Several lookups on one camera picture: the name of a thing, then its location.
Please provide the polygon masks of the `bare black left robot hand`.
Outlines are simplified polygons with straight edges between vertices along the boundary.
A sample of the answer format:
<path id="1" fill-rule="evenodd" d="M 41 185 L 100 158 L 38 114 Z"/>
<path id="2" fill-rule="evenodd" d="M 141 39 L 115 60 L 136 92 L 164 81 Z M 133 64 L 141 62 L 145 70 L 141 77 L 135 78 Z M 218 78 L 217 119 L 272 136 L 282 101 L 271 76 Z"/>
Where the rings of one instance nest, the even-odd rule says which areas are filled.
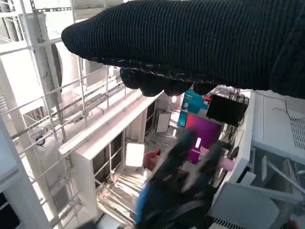
<path id="1" fill-rule="evenodd" d="M 134 214 L 136 229 L 208 229 L 216 188 L 211 181 L 224 150 L 231 144 L 218 140 L 188 175 L 179 173 L 188 150 L 196 141 L 196 131 L 188 128 L 170 150 L 162 155 L 152 176 L 139 195 Z"/>

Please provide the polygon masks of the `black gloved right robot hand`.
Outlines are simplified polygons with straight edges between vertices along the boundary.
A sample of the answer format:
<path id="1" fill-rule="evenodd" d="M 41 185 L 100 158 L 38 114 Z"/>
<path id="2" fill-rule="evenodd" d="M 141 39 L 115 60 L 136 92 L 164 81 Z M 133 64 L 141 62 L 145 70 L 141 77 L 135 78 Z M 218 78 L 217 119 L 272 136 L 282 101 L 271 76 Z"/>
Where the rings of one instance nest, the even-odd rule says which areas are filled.
<path id="1" fill-rule="evenodd" d="M 218 85 L 305 96 L 302 0 L 140 0 L 61 33 L 79 57 L 120 68 L 145 96 Z"/>

